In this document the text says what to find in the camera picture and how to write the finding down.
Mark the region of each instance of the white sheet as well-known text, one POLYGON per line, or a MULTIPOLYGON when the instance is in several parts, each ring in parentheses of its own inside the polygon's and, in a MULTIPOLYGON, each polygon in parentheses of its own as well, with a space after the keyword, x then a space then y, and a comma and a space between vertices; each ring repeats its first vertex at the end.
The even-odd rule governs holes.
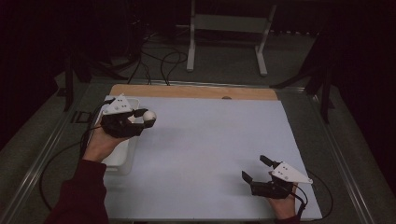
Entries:
MULTIPOLYGON (((136 98, 158 118, 139 137, 131 173, 105 176, 110 218, 273 218, 268 202, 250 194, 241 172, 271 180, 273 169, 260 161, 265 155, 306 174, 279 101, 136 98)), ((303 218, 320 218, 311 185, 300 187, 309 200, 303 218)))

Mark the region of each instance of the floor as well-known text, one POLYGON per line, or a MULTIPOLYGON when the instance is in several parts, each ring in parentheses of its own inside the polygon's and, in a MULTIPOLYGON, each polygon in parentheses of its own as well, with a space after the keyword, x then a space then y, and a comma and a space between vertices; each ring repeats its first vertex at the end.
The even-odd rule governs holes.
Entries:
MULTIPOLYGON (((116 83, 165 85, 249 86, 268 88, 295 75, 315 39, 305 35, 270 34, 264 48, 268 76, 261 77, 255 61, 256 36, 198 34, 195 68, 186 71, 183 61, 188 51, 188 35, 181 29, 176 40, 153 35, 143 47, 142 65, 131 80, 114 80, 94 72, 91 83, 79 83, 75 78, 75 103, 64 113, 64 98, 56 95, 37 111, 6 145, 0 154, 0 221, 1 223, 42 223, 49 211, 42 202, 38 177, 43 161, 62 148, 78 142, 86 124, 71 122, 74 111, 92 111, 116 83)), ((130 77, 136 64, 120 71, 130 77)), ((57 77, 59 86, 64 76, 57 77)), ((276 91, 307 169, 313 171, 325 185, 315 185, 318 204, 325 215, 313 223, 394 223, 396 202, 380 174, 361 132, 347 111, 336 88, 332 88, 333 108, 330 124, 318 115, 317 97, 304 94, 307 79, 276 91)), ((78 151, 66 150, 57 157, 44 175, 43 189, 50 204, 55 204, 62 181, 70 178, 77 162, 78 151)), ((111 220, 111 223, 131 223, 111 220)), ((272 223, 263 220, 261 223, 272 223)))

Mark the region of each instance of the hand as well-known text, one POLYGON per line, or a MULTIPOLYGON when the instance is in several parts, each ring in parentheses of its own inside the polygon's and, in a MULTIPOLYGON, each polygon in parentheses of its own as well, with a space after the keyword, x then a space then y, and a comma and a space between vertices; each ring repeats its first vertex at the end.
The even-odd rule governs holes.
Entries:
POLYGON ((114 148, 121 142, 129 138, 115 138, 105 133, 105 131, 100 127, 100 119, 95 125, 93 134, 91 136, 90 143, 85 150, 83 160, 86 161, 98 161, 102 162, 106 157, 108 157, 114 148))
MULTIPOLYGON (((296 193, 297 184, 294 184, 293 193, 296 193)), ((272 199, 267 198, 268 202, 271 204, 274 209, 275 215, 277 219, 286 219, 289 217, 295 217, 295 197, 291 194, 288 195, 285 199, 272 199)))

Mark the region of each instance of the black cable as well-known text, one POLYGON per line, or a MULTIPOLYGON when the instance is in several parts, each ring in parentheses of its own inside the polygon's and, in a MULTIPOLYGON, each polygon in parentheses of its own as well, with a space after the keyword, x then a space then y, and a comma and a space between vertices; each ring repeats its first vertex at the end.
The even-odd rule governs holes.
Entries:
POLYGON ((134 69, 134 71, 132 72, 132 74, 129 76, 127 84, 131 83, 132 78, 134 78, 134 75, 136 75, 137 69, 139 68, 140 64, 142 63, 142 56, 139 55, 139 62, 136 66, 136 68, 134 69))
POLYGON ((303 195, 305 196, 305 202, 304 202, 304 200, 300 196, 298 196, 297 194, 295 194, 293 192, 290 193, 292 196, 294 196, 294 198, 298 199, 301 202, 300 207, 299 207, 298 212, 297 212, 297 217, 301 218, 301 215, 303 214, 303 211, 305 210, 306 206, 308 205, 308 197, 306 196, 305 192, 300 187, 298 187, 297 185, 294 185, 294 186, 297 189, 299 189, 303 193, 303 195))
MULTIPOLYGON (((179 52, 177 49, 174 49, 174 48, 156 48, 156 49, 173 49, 174 51, 179 52)), ((161 61, 161 62, 163 61, 163 58, 162 58, 162 59, 161 59, 161 58, 158 58, 158 57, 156 57, 156 56, 154 56, 154 55, 151 55, 151 54, 146 53, 145 51, 142 51, 142 53, 145 54, 145 55, 147 55, 147 56, 149 56, 149 57, 151 57, 151 58, 153 58, 153 59, 157 59, 157 60, 159 60, 159 61, 161 61)), ((182 53, 182 52, 179 52, 179 53, 185 55, 185 56, 186 56, 186 59, 185 59, 185 60, 182 60, 182 61, 177 61, 177 62, 168 62, 168 61, 165 61, 164 63, 184 63, 184 62, 186 62, 186 61, 187 61, 187 54, 186 54, 186 53, 182 53)))
POLYGON ((172 71, 175 70, 175 68, 177 67, 178 63, 175 63, 175 64, 173 65, 173 67, 171 68, 171 70, 169 70, 168 74, 165 75, 165 74, 163 73, 163 62, 165 62, 165 59, 166 59, 167 57, 169 57, 169 56, 171 56, 171 55, 173 55, 173 54, 177 54, 177 55, 178 55, 178 60, 177 60, 177 61, 180 62, 180 52, 179 52, 179 51, 177 51, 177 52, 171 52, 171 53, 166 54, 166 55, 163 57, 163 60, 161 61, 161 66, 160 66, 160 69, 161 69, 161 76, 163 77, 163 80, 165 81, 166 85, 168 85, 168 86, 171 85, 171 84, 169 83, 169 76, 171 75, 172 71))
POLYGON ((327 212, 327 214, 326 214, 325 216, 323 216, 322 218, 314 219, 314 220, 309 220, 309 221, 319 221, 319 220, 323 220, 324 218, 328 217, 328 216, 332 213, 332 209, 333 209, 333 206, 334 206, 334 199, 333 199, 333 197, 332 197, 332 192, 330 191, 329 187, 326 185, 326 183, 325 183, 321 178, 319 178, 317 175, 315 175, 314 173, 312 173, 312 172, 309 171, 308 169, 306 169, 306 171, 307 171, 309 174, 311 174, 312 176, 314 176, 318 181, 320 181, 320 182, 323 184, 324 188, 329 192, 330 203, 331 203, 331 205, 330 205, 330 209, 329 209, 329 211, 327 212))
POLYGON ((71 145, 71 146, 68 146, 68 147, 63 148, 62 150, 60 150, 58 153, 56 153, 55 155, 53 155, 53 156, 47 161, 47 164, 45 165, 45 167, 44 167, 44 169, 43 169, 43 171, 41 172, 41 175, 40 175, 40 177, 39 177, 39 180, 38 180, 38 188, 39 188, 40 195, 41 195, 41 198, 42 198, 44 204, 47 206, 47 208, 48 208, 50 211, 52 210, 52 207, 50 206, 49 202, 47 201, 47 199, 46 199, 46 197, 45 197, 45 195, 44 195, 44 190, 43 190, 43 178, 44 178, 43 176, 44 176, 44 173, 46 172, 47 168, 50 166, 50 164, 52 163, 52 161, 53 161, 56 157, 58 157, 59 155, 61 155, 61 154, 62 154, 63 152, 65 152, 67 149, 69 149, 69 148, 71 148, 71 147, 74 147, 74 146, 76 146, 76 145, 78 145, 78 144, 79 144, 79 159, 82 158, 82 156, 84 155, 85 150, 86 150, 86 148, 87 148, 88 141, 89 141, 89 139, 90 139, 90 132, 91 132, 92 130, 94 130, 94 129, 97 129, 97 128, 100 128, 100 127, 101 127, 101 126, 99 126, 99 127, 93 127, 93 128, 91 128, 92 122, 93 122, 93 120, 94 120, 96 114, 98 114, 99 110, 102 108, 103 105, 111 104, 114 100, 115 100, 115 98, 114 98, 114 99, 111 99, 111 100, 103 101, 101 104, 99 104, 99 106, 97 106, 97 107, 93 110, 92 116, 90 117, 89 122, 88 122, 87 130, 82 134, 82 136, 81 136, 79 142, 77 142, 77 143, 75 143, 75 144, 73 144, 73 145, 71 145))
POLYGON ((43 178, 44 178, 44 173, 46 173, 47 168, 50 166, 50 164, 52 163, 52 161, 58 157, 59 155, 61 155, 63 152, 65 152, 67 149, 70 149, 72 147, 75 147, 76 145, 80 144, 80 142, 77 142, 75 144, 72 144, 68 147, 63 148, 62 150, 60 150, 58 153, 56 153, 55 155, 53 155, 48 161, 46 166, 44 166, 43 171, 41 172, 41 175, 38 179, 38 189, 40 191, 40 195, 41 195, 41 199, 43 200, 44 204, 47 206, 47 208, 51 211, 52 207, 50 206, 49 202, 47 201, 45 195, 44 195, 44 190, 43 190, 43 178))
POLYGON ((87 129, 86 129, 85 133, 81 136, 80 148, 79 148, 79 158, 80 159, 82 158, 82 156, 85 153, 85 150, 87 149, 88 141, 90 140, 89 132, 91 130, 91 126, 92 126, 93 120, 95 119, 96 115, 99 113, 99 110, 102 108, 103 105, 109 105, 109 104, 113 103, 113 101, 115 99, 116 98, 113 98, 111 100, 103 101, 101 104, 99 104, 99 106, 97 106, 93 110, 92 116, 90 117, 90 120, 88 122, 87 129))
POLYGON ((145 63, 142 63, 142 65, 146 71, 145 76, 146 76, 146 79, 148 80, 148 85, 151 85, 151 76, 149 75, 149 67, 145 63))

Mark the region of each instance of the white ball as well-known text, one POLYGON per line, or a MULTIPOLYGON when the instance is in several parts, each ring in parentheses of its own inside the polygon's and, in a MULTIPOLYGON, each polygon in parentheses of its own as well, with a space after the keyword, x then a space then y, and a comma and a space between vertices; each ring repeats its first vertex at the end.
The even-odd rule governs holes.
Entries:
POLYGON ((154 112, 149 111, 149 110, 143 114, 143 121, 152 120, 152 119, 156 119, 156 118, 157 118, 157 115, 154 112))

